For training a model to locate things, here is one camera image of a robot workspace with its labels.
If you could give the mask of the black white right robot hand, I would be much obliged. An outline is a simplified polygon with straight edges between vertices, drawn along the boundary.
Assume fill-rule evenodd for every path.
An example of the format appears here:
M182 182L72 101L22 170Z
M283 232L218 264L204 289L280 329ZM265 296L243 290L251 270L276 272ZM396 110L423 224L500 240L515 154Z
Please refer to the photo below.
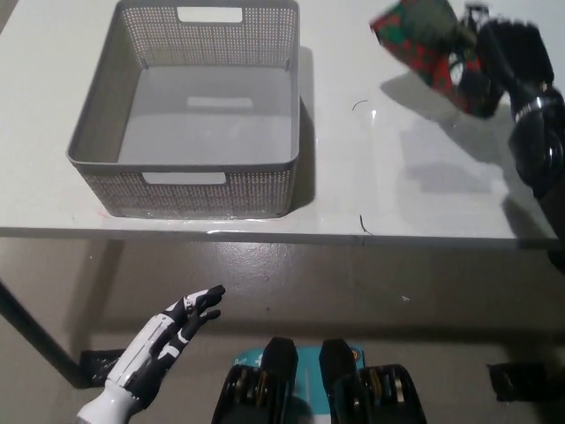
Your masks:
M475 3L465 5L457 30L448 75L470 115L490 118L504 95L515 121L534 110L564 105L535 24L493 16L487 5Z

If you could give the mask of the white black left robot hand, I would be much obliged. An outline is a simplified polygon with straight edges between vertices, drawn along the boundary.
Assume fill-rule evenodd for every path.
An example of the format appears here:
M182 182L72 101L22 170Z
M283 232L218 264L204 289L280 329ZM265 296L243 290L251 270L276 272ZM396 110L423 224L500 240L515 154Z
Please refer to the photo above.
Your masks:
M162 381L206 322L218 318L215 306L223 285L189 294L152 316L119 357L102 393L78 412L77 423L128 423L156 398Z

